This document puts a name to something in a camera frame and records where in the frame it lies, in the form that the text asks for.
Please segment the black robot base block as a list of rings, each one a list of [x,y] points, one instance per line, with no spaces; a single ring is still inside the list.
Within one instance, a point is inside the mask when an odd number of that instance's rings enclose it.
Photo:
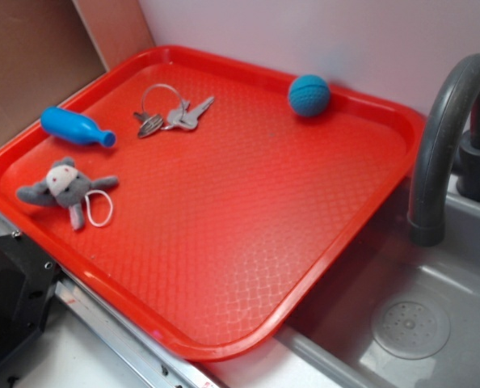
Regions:
[[[0,236],[0,357],[44,330],[55,261],[27,235]]]

